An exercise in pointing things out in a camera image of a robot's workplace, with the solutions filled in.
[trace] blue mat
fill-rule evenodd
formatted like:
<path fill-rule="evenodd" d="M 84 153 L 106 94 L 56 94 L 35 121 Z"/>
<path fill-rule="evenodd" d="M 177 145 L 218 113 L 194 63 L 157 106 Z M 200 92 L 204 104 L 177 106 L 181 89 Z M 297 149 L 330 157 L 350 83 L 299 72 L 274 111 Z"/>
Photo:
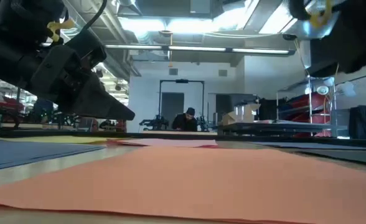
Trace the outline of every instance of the blue mat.
<path fill-rule="evenodd" d="M 0 141 L 0 169 L 103 148 L 85 144 Z"/>

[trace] ceiling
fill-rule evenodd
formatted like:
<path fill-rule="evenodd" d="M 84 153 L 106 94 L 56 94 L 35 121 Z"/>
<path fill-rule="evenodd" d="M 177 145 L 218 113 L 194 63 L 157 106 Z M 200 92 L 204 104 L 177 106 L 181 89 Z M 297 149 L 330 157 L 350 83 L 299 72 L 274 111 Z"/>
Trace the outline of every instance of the ceiling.
<path fill-rule="evenodd" d="M 102 0 L 64 0 L 69 9 L 71 18 L 78 27 L 82 27 L 97 12 Z M 320 10 L 325 7 L 325 0 L 303 0 L 310 4 L 309 11 Z M 334 4 L 344 0 L 333 0 Z M 245 10 L 249 11 L 251 4 L 245 5 L 245 0 L 136 0 L 136 7 L 133 5 L 123 6 L 119 1 L 109 0 L 103 15 L 92 25 L 91 29 L 104 44 L 149 44 L 149 45 L 184 45 L 184 46 L 211 46 L 211 47 L 251 47 L 267 49 L 295 50 L 292 41 L 284 40 L 281 33 L 295 34 L 302 39 L 322 37 L 328 34 L 333 27 L 335 20 L 321 30 L 313 30 L 309 24 L 301 21 L 295 22 L 288 15 L 279 16 L 272 23 L 281 23 L 280 34 L 260 35 L 267 30 L 266 25 L 277 12 L 287 11 L 288 0 L 252 0 L 254 4 L 253 13 L 242 29 L 237 27 L 242 24 L 242 17 Z M 161 21 L 165 29 L 171 27 L 173 21 L 190 19 L 195 21 L 211 21 L 212 27 L 218 24 L 217 29 L 205 26 L 204 32 L 180 33 L 174 32 L 171 37 L 162 35 L 156 28 L 150 25 L 138 27 L 126 21 L 154 20 Z M 178 26 L 178 29 L 195 29 L 198 22 L 192 25 Z M 138 51 L 107 49 L 108 58 L 105 65 L 117 77 L 129 80 L 130 75 L 140 76 L 133 65 L 134 61 L 175 61 L 175 62 L 227 62 L 236 66 L 242 54 L 175 51 Z"/>

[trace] person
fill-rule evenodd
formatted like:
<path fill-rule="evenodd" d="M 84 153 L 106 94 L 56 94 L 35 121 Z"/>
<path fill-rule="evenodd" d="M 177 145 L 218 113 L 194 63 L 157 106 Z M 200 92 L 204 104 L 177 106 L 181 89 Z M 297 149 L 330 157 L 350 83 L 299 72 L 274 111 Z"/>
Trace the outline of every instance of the person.
<path fill-rule="evenodd" d="M 178 131 L 197 131 L 197 120 L 194 118 L 195 109 L 189 108 L 183 114 L 178 114 L 172 123 L 172 129 Z"/>

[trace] shelving unit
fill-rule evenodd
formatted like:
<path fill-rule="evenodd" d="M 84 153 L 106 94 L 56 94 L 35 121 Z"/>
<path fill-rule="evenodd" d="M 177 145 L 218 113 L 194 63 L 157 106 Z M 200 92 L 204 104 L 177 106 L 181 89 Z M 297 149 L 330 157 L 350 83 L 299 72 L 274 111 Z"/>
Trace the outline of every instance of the shelving unit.
<path fill-rule="evenodd" d="M 313 117 L 314 116 L 329 116 L 330 117 L 330 124 L 316 124 L 318 126 L 320 125 L 325 125 L 326 129 L 331 129 L 332 130 L 332 134 L 333 135 L 337 135 L 337 118 L 336 116 L 333 116 L 333 111 L 335 111 L 337 109 L 336 106 L 336 88 L 335 88 L 335 83 L 334 83 L 334 79 L 332 78 L 332 85 L 330 88 L 330 91 L 328 93 L 328 95 L 330 96 L 330 102 L 329 102 L 329 113 L 316 113 L 316 111 L 323 110 L 325 111 L 326 108 L 325 105 L 323 105 L 321 108 L 313 108 L 312 105 L 312 93 L 316 92 L 317 87 L 325 85 L 324 81 L 326 81 L 328 78 L 330 77 L 326 77 L 326 78 L 314 78 L 314 77 L 306 77 L 304 80 L 294 83 L 290 86 L 287 86 L 286 88 L 283 88 L 281 90 L 278 90 L 276 93 L 276 104 L 277 104 L 277 109 L 276 109 L 276 117 L 277 120 L 279 120 L 279 118 L 281 118 L 283 115 L 287 116 L 287 114 L 295 114 L 295 113 L 305 113 L 308 112 L 309 113 L 309 123 L 313 124 Z M 309 100 L 308 100 L 308 105 L 306 106 L 301 106 L 298 108 L 292 108 L 292 109 L 288 109 L 288 110 L 279 110 L 279 104 L 278 104 L 278 99 L 279 99 L 279 93 L 281 94 L 282 92 L 292 92 L 293 90 L 298 89 L 301 86 L 306 85 L 309 88 Z"/>

